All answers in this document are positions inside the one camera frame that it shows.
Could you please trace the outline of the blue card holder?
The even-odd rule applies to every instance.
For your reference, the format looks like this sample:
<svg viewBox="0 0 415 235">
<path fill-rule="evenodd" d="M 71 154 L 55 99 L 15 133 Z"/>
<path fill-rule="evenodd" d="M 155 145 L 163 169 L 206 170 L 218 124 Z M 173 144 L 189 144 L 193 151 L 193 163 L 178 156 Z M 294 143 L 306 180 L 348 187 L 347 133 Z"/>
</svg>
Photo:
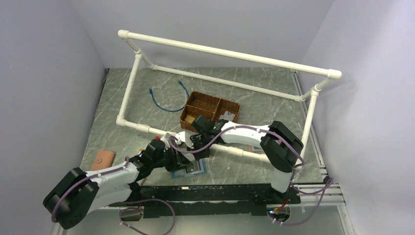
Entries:
<svg viewBox="0 0 415 235">
<path fill-rule="evenodd" d="M 187 167 L 186 169 L 180 169 L 177 171 L 173 171 L 171 173 L 172 179 L 182 178 L 182 177 L 190 177 L 195 175 L 204 174 L 207 172 L 207 166 L 205 159 L 200 159 L 197 161 L 192 161 L 192 166 Z"/>
</svg>

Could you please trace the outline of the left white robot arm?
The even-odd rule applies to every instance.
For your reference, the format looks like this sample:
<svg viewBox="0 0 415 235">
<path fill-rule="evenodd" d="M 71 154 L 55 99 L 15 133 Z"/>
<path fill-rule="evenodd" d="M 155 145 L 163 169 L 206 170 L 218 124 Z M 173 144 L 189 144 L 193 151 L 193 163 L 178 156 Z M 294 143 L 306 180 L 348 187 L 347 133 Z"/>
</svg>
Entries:
<svg viewBox="0 0 415 235">
<path fill-rule="evenodd" d="M 137 204 L 142 198 L 140 182 L 154 169 L 174 172 L 192 166 L 183 153 L 154 139 L 119 165 L 95 171 L 73 168 L 45 197 L 43 206 L 50 212 L 53 223 L 70 229 L 101 207 L 122 202 L 129 206 Z"/>
</svg>

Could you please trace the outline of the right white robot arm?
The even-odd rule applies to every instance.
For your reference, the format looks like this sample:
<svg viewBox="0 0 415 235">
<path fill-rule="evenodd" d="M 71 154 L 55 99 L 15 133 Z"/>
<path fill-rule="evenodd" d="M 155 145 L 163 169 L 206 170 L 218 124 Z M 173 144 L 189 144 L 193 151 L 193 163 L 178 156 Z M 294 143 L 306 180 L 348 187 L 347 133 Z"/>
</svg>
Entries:
<svg viewBox="0 0 415 235">
<path fill-rule="evenodd" d="M 282 203 L 288 198 L 290 182 L 296 166 L 303 165 L 300 153 L 304 147 L 302 141 L 280 121 L 269 125 L 251 126 L 237 124 L 220 119 L 216 122 L 199 115 L 191 123 L 197 134 L 190 137 L 195 153 L 204 158 L 213 144 L 244 144 L 260 148 L 274 167 L 271 181 L 270 198 Z"/>
</svg>

